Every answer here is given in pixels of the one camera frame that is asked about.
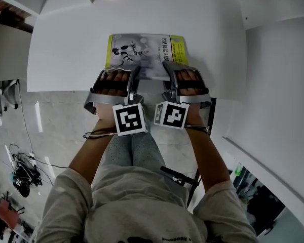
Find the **person's left hand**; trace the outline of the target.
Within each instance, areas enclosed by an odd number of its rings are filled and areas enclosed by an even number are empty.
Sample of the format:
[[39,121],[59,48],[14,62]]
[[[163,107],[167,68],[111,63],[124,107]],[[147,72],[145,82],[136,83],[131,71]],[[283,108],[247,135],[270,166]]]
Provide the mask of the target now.
[[[129,73],[125,71],[113,71],[106,73],[104,76],[100,78],[100,81],[109,80],[113,83],[125,83],[127,84],[129,79]],[[97,94],[106,94],[106,95],[113,95],[113,96],[122,96],[125,97],[127,95],[126,89],[121,90],[119,89],[110,89],[110,88],[99,88],[96,92]]]

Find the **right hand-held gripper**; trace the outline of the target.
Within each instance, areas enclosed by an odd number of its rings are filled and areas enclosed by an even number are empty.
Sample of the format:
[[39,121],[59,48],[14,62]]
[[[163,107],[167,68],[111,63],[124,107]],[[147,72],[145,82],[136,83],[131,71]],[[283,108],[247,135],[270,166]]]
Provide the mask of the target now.
[[[162,94],[164,101],[156,105],[154,124],[173,129],[185,129],[186,117],[191,104],[199,104],[201,109],[212,106],[209,89],[206,87],[201,74],[197,69],[192,70],[199,78],[198,81],[180,82],[176,77],[177,63],[163,61],[163,67],[169,76],[168,81],[163,81],[165,92]],[[180,89],[196,87],[203,90],[203,94],[183,96]],[[194,126],[193,129],[205,129],[205,126]]]

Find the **person's grey dotted trousers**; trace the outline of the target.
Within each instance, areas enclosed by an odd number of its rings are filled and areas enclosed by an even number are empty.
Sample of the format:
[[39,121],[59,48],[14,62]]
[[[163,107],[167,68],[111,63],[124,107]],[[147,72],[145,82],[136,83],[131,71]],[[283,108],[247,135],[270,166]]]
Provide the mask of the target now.
[[150,133],[131,136],[114,136],[109,142],[100,164],[102,167],[140,167],[165,175],[165,166],[159,148]]

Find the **person's grey shirt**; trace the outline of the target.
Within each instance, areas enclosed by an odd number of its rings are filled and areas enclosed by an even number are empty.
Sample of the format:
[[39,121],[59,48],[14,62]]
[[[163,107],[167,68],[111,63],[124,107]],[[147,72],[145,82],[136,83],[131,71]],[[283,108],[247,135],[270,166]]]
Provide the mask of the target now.
[[140,167],[105,166],[91,186],[78,172],[57,176],[37,243],[258,243],[231,181],[187,210],[184,187]]

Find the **person's right hand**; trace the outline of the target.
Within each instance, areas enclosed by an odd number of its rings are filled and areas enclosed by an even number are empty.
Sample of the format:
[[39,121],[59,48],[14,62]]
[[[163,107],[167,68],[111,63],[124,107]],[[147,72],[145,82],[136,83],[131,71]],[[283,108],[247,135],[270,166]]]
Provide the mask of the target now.
[[[177,80],[180,82],[198,81],[198,76],[192,70],[180,70],[176,73]],[[203,90],[196,87],[182,88],[180,94],[183,96],[194,96],[203,94]]]

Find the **white desk with hutch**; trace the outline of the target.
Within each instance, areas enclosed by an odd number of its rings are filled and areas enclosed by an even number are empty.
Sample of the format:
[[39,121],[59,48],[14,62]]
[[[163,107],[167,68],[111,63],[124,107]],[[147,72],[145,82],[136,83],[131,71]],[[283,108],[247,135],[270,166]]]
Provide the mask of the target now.
[[211,95],[245,88],[248,29],[304,17],[304,0],[3,0],[36,16],[27,82],[31,92],[86,90],[104,67],[111,34],[173,34]]

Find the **white mesh office chair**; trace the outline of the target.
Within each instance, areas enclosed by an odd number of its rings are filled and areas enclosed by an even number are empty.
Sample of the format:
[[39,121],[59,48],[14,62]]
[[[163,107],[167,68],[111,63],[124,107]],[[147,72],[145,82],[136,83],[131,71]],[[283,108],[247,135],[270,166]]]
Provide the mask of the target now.
[[0,118],[8,108],[17,109],[16,89],[19,85],[19,79],[0,81]]

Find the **red equipment case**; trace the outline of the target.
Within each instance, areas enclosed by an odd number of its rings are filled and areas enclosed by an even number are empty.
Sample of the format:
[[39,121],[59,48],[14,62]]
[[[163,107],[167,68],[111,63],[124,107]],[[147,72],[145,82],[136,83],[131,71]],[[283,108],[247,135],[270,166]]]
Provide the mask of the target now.
[[24,213],[25,207],[20,209],[14,208],[10,198],[9,192],[3,194],[0,198],[0,230],[9,228],[14,230],[17,226],[19,216]]

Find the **person's right forearm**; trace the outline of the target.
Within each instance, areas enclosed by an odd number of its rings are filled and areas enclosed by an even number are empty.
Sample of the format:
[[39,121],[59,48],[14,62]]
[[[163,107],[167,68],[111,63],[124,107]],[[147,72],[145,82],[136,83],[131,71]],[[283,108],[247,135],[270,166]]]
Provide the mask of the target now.
[[193,129],[194,126],[203,125],[199,104],[189,106],[186,124],[190,125],[186,131],[194,150],[205,191],[218,183],[230,180],[228,169],[210,136],[203,131]]

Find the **black device with tag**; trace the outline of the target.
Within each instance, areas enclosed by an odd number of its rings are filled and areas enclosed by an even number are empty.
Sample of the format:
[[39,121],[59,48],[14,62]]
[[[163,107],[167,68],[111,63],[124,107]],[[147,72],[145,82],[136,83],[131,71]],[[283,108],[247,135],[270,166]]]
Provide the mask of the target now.
[[15,177],[13,185],[24,198],[27,198],[29,196],[30,188],[29,188],[29,185],[24,183],[24,181]]

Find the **person's left forearm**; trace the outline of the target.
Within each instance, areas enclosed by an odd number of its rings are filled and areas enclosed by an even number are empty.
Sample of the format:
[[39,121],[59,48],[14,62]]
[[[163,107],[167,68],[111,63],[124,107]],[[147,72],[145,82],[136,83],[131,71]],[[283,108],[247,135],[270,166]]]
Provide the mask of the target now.
[[79,173],[89,184],[93,182],[102,156],[113,138],[116,129],[112,106],[109,104],[96,104],[98,122],[94,131],[101,130],[105,136],[98,139],[88,139],[71,161],[69,168]]

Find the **yellow and grey magazine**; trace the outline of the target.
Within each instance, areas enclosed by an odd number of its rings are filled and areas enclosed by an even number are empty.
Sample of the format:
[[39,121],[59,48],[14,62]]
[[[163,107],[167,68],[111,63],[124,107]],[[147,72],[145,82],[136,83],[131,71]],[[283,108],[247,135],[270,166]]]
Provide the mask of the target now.
[[169,80],[164,61],[188,64],[181,36],[161,34],[113,34],[108,38],[106,68],[140,66],[138,79]]

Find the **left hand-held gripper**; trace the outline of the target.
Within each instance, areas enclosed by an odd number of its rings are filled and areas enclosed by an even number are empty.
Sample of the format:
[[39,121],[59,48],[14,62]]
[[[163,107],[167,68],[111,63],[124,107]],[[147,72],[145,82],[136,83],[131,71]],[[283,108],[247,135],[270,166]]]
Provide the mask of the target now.
[[[145,113],[142,107],[143,97],[137,94],[139,85],[138,74],[141,67],[139,65],[126,65],[126,68],[105,68],[100,73],[93,87],[90,88],[84,108],[91,114],[96,114],[96,104],[109,104],[112,106],[115,118],[116,129],[112,133],[118,136],[130,136],[148,132],[145,121]],[[129,73],[127,84],[113,83],[112,81],[100,81],[106,73],[113,71],[125,71]],[[127,95],[113,96],[97,94],[99,88],[126,89]],[[87,132],[85,136],[105,136],[101,130]]]

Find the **dark framed window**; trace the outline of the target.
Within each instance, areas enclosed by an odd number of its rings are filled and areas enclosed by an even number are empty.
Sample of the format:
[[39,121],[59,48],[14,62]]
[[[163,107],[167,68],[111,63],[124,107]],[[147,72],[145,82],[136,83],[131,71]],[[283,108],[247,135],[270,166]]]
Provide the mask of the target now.
[[268,234],[285,205],[245,167],[233,185],[256,235]]

